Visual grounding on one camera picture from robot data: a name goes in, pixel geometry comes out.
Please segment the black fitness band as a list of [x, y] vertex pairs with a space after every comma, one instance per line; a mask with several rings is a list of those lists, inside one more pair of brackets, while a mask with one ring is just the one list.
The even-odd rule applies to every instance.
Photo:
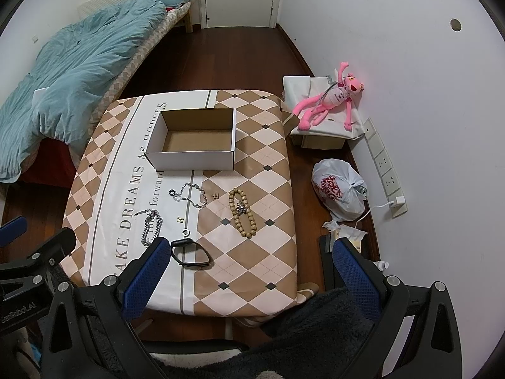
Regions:
[[213, 264], [207, 249], [190, 238], [172, 241], [170, 249], [172, 259], [184, 269], [206, 269]]

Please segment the black box on floor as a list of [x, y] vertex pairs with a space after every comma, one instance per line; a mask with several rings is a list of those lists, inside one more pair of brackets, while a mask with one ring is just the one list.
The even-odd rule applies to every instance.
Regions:
[[326, 292], [337, 287], [345, 286], [340, 273], [337, 271], [333, 263], [331, 247], [334, 241], [335, 240], [330, 234], [322, 235], [318, 239], [322, 272], [324, 276], [324, 290]]

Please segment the crumpled white paper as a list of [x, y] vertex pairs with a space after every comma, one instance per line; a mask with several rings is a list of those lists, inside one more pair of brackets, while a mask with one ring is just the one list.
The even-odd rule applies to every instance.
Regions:
[[330, 251], [333, 248], [333, 241], [340, 238], [347, 238], [358, 252], [362, 251], [362, 240], [367, 235], [366, 231], [345, 224], [338, 224], [335, 220], [325, 222], [323, 228], [330, 232]]

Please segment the white plastic bag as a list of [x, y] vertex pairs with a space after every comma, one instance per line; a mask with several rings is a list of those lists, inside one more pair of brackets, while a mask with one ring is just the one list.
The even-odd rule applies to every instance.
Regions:
[[367, 185], [349, 163], [334, 158], [316, 163], [312, 185], [337, 222], [352, 222], [364, 213]]

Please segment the checkered printed tablecloth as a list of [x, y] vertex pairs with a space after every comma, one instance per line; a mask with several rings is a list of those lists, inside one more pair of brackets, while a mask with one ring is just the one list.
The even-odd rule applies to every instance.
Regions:
[[[196, 108], [236, 111], [235, 169], [153, 169], [145, 149], [158, 114]], [[298, 282], [282, 103], [271, 93], [198, 90], [114, 101], [80, 161], [63, 223], [76, 244], [62, 268], [80, 286], [120, 274], [155, 236], [203, 245], [213, 264], [191, 270], [172, 259], [151, 296], [155, 310], [264, 319], [317, 291]]]

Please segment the white cloth covered box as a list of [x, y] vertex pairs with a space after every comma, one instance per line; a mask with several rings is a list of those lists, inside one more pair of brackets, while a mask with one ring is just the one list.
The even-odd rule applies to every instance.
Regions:
[[337, 98], [335, 78], [285, 76], [282, 97], [284, 134], [302, 148], [338, 150], [345, 143], [376, 134], [370, 122], [359, 114], [363, 85], [352, 75], [348, 94]]

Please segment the white cardboard box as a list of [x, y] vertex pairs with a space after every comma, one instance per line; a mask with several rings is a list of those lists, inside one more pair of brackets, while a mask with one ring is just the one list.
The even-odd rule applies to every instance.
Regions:
[[145, 155], [157, 171], [235, 169], [236, 111], [228, 108], [161, 111]]

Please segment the pink panther plush toy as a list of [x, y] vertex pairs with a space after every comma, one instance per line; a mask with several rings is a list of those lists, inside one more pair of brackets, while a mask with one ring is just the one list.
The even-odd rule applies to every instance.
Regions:
[[299, 119], [298, 130], [308, 131], [311, 127], [319, 125], [328, 117], [328, 114], [338, 106], [344, 104], [346, 119], [343, 127], [352, 131], [352, 106], [354, 99], [363, 91], [364, 85], [352, 73], [345, 74], [347, 62], [341, 62], [336, 71], [336, 81], [322, 93], [303, 99], [294, 107], [293, 115]]

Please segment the white wall power strip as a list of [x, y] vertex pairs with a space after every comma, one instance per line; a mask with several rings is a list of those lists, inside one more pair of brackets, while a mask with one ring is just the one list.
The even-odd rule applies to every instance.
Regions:
[[[365, 142], [382, 182], [387, 200], [397, 196], [405, 197], [392, 160], [389, 157], [386, 147], [380, 137], [380, 134], [376, 130], [372, 119], [366, 119], [363, 128], [365, 132]], [[407, 201], [401, 207], [390, 208], [390, 212], [392, 218], [397, 218], [405, 214], [407, 212]]]

